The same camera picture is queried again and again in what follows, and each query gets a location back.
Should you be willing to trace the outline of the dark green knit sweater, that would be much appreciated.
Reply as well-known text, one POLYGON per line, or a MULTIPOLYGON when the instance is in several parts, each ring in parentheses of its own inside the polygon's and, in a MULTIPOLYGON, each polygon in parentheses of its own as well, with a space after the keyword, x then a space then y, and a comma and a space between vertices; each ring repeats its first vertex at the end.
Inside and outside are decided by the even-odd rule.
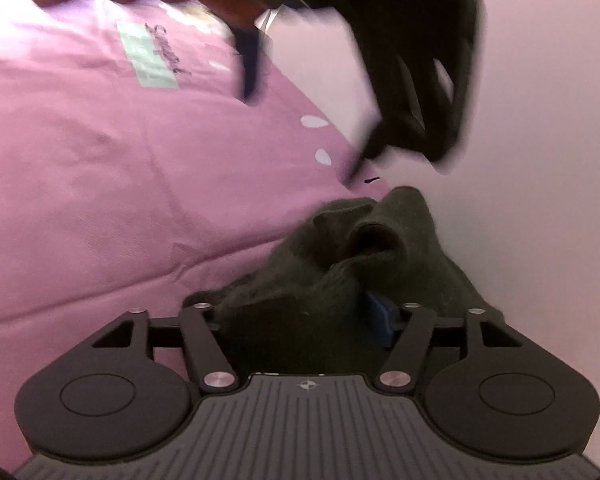
POLYGON ((260 269, 183 304, 211 304, 215 339, 240 378, 373 375, 389 353, 375 330, 373 292, 445 318, 492 309, 445 255, 424 196, 410 186, 321 206, 260 269))

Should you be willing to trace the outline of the pink floral bed sheet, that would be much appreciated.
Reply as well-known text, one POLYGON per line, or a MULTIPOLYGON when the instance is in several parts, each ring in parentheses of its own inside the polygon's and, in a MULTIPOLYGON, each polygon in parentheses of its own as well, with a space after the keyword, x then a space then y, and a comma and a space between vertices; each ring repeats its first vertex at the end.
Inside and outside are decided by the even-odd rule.
POLYGON ((159 0, 0 0, 0 466, 21 385, 126 311, 251 272, 350 198, 346 138, 272 64, 238 99, 226 27, 159 0))

